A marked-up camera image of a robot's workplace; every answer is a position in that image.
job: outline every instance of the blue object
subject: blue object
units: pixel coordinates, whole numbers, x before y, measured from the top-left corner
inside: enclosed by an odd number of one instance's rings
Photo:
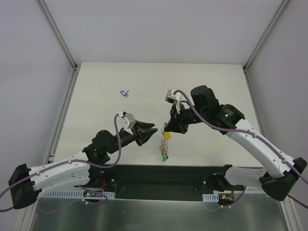
[[[125,92],[125,91],[121,90],[120,93],[121,93],[124,97],[128,97],[128,91]]]

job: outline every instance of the robotic arm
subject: robotic arm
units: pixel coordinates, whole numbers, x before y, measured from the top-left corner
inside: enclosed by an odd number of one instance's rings
[[[138,146],[142,146],[158,130],[153,128],[155,124],[140,122],[132,114],[123,112],[118,117],[123,124],[119,132],[121,147],[134,141]],[[11,188],[14,209],[27,207],[57,189],[90,185],[92,181],[101,178],[101,170],[92,165],[108,162],[110,157],[107,153],[118,151],[118,147],[117,136],[107,130],[101,130],[89,146],[65,160],[32,168],[28,168],[26,164],[18,166],[9,180],[10,186],[33,174],[35,176]]]
[[[293,159],[275,147],[256,131],[237,108],[230,104],[220,105],[210,88],[196,87],[191,91],[191,96],[195,110],[211,125],[223,128],[223,130],[239,129],[252,132],[253,136],[242,132],[220,131],[243,146],[264,167],[257,169],[226,165],[225,172],[214,175],[206,184],[218,191],[224,191],[228,184],[262,188],[270,197],[283,201],[298,179],[298,175],[285,162],[291,163],[300,173],[307,166],[307,162],[302,158]],[[185,134],[190,124],[201,122],[192,108],[185,109],[182,104],[182,95],[179,92],[169,90],[166,101],[173,105],[170,110],[171,118],[165,126],[165,131]],[[255,139],[256,136],[267,141],[283,156],[284,161],[278,158],[263,141]]]

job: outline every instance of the yellow object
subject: yellow object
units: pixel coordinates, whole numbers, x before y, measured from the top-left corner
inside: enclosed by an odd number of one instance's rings
[[[171,138],[171,134],[170,134],[170,132],[165,132],[165,138],[167,139],[167,140],[169,140],[170,138]]]

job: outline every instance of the white vent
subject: white vent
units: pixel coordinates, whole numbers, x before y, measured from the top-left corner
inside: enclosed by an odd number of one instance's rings
[[[202,194],[203,202],[218,202],[219,201],[219,195],[218,193],[214,194]]]
[[[65,198],[65,199],[94,199],[94,198],[102,198],[101,196],[96,197],[84,197],[83,196],[84,190],[83,189],[60,189],[54,192],[50,192],[43,196],[44,198]],[[103,192],[108,199],[115,199],[116,193],[112,192]]]

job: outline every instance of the white table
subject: white table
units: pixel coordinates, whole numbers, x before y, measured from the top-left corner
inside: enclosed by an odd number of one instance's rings
[[[91,143],[102,129],[115,134],[114,115],[126,111],[139,121],[155,123],[159,131],[142,147],[132,143],[120,164],[259,167],[260,163],[236,142],[205,124],[190,125],[185,135],[171,134],[169,159],[162,162],[160,128],[169,120],[169,89],[190,95],[194,87],[211,88],[221,104],[232,104],[258,129],[257,119],[240,65],[83,63],[65,119],[55,161]],[[120,91],[129,90],[128,97]],[[113,163],[117,153],[110,155]]]

